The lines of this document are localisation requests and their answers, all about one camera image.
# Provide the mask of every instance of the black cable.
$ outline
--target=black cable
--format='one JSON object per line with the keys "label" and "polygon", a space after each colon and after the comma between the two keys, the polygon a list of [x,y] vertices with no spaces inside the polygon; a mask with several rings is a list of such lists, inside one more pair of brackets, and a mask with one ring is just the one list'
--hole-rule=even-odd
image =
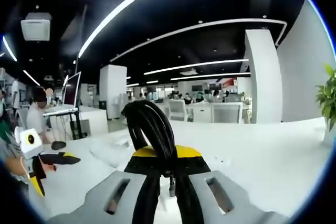
{"label": "black cable", "polygon": [[177,159],[172,127],[165,114],[147,100],[128,103],[122,111],[136,150],[146,147],[145,134],[157,157],[163,163],[164,176],[170,176]]}

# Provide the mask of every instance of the white table surface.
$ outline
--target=white table surface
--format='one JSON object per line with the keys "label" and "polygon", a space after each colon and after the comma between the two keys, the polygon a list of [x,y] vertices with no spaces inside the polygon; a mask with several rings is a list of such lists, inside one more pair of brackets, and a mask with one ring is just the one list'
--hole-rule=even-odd
{"label": "white table surface", "polygon": [[[199,150],[210,169],[220,170],[241,185],[257,207],[289,217],[308,197],[331,151],[321,145],[323,118],[278,124],[171,124],[176,144]],[[51,216],[81,206],[86,193],[115,170],[95,158],[89,149],[90,144],[112,141],[121,133],[127,134],[127,129],[94,141],[68,142],[66,151],[82,160],[75,165],[58,165],[57,171],[43,180],[45,204]],[[157,211],[155,223],[181,223],[176,210],[175,204],[169,212]],[[164,216],[173,218],[165,222]]]}

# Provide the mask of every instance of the black ceiling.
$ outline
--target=black ceiling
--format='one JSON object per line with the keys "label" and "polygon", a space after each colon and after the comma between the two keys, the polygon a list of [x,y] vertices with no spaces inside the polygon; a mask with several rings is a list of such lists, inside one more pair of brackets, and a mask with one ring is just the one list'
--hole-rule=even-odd
{"label": "black ceiling", "polygon": [[[6,35],[18,63],[9,55],[0,66],[9,72],[26,69],[43,83],[46,74],[60,80],[68,72],[82,43],[96,26],[123,0],[6,0],[0,13],[1,31]],[[99,69],[118,54],[147,41],[148,38],[204,23],[225,19],[262,18],[286,21],[284,38],[296,20],[304,0],[136,0],[109,23],[79,60],[82,81],[97,83]],[[87,7],[83,33],[80,24]],[[48,12],[52,16],[49,42],[24,41],[20,21],[29,12]],[[130,82],[160,80],[169,82],[181,71],[144,76],[147,71],[185,64],[240,59],[244,56],[246,28],[270,29],[274,40],[282,29],[278,24],[239,23],[198,28],[143,46],[117,59],[113,64],[127,66]],[[239,72],[240,64],[196,68],[203,74]]]}

